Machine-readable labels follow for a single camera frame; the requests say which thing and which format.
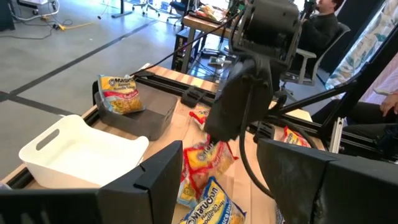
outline red label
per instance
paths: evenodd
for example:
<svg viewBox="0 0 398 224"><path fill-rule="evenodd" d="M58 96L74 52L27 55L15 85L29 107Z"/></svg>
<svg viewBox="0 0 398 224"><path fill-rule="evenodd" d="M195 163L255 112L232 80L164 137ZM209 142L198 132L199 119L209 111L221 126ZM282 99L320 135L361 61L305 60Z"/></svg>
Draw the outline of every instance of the red label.
<svg viewBox="0 0 398 224"><path fill-rule="evenodd" d="M106 91L106 92L104 92L104 96L105 97L116 96L116 97L123 98L123 99L134 98L137 94L138 94L138 90L134 90L131 93L118 93L118 92L114 92L114 91Z"/></svg>

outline black box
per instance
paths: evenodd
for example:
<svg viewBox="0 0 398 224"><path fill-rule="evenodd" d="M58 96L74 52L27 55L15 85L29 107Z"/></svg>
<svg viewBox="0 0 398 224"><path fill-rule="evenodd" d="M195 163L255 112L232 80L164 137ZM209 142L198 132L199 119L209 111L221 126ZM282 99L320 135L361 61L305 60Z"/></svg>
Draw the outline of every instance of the black box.
<svg viewBox="0 0 398 224"><path fill-rule="evenodd" d="M109 111L100 93L95 94L95 101L101 121L135 136L145 136L150 141L158 140L170 125L177 97L147 85L136 83L144 111L129 114L117 114Z"/></svg>

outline ramen noodle package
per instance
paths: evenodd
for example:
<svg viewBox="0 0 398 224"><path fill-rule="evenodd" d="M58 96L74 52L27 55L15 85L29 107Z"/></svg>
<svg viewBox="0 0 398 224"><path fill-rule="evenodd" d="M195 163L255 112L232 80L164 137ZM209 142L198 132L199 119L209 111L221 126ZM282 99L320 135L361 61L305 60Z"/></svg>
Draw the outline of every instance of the ramen noodle package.
<svg viewBox="0 0 398 224"><path fill-rule="evenodd" d="M193 189L188 177L186 177L180 184L177 203L189 208L194 208L198 204L196 192Z"/></svg>
<svg viewBox="0 0 398 224"><path fill-rule="evenodd" d="M101 99L108 110L117 114L126 114L144 110L133 77L98 76Z"/></svg>
<svg viewBox="0 0 398 224"><path fill-rule="evenodd" d="M290 130L288 127L285 127L284 132L285 133L281 139L282 142L295 144L298 146L311 147L307 140L305 140L305 138L303 138L303 136L301 136L299 133Z"/></svg>
<svg viewBox="0 0 398 224"><path fill-rule="evenodd" d="M198 205L179 224L243 224L245 213L227 196L210 177Z"/></svg>
<svg viewBox="0 0 398 224"><path fill-rule="evenodd" d="M199 125L201 130L205 127L208 114L209 109L204 106L197 106L193 111L189 112L189 116L193 118L194 122Z"/></svg>
<svg viewBox="0 0 398 224"><path fill-rule="evenodd" d="M209 177L219 178L238 159L233 156L227 142L218 142L213 146L209 141L210 136L207 135L205 142L185 148L183 152L185 168L196 198L200 197Z"/></svg>

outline shirt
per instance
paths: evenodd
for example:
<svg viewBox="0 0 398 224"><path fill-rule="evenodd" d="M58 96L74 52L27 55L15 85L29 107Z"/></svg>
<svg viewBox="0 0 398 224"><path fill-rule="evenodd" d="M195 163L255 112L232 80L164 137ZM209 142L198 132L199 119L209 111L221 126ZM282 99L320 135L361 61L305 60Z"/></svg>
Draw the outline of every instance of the shirt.
<svg viewBox="0 0 398 224"><path fill-rule="evenodd" d="M298 47L322 54L338 32L338 21L334 13L312 16L302 26Z"/></svg>

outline white basket handle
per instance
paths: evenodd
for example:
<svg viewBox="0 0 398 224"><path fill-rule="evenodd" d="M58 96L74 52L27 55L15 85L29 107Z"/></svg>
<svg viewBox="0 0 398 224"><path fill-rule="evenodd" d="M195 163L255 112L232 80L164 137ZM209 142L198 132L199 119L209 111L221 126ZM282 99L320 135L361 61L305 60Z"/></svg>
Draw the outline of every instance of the white basket handle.
<svg viewBox="0 0 398 224"><path fill-rule="evenodd" d="M25 147L34 148L36 149L36 151L40 151L47 144L52 142L54 139L58 138L59 135L63 133L62 130L64 130L68 126L71 126L71 124L73 124L73 126L76 127L77 125L80 126L85 123L83 119L78 115L69 115L63 117L58 122L49 127L47 130L45 130L42 134L33 139Z"/></svg>

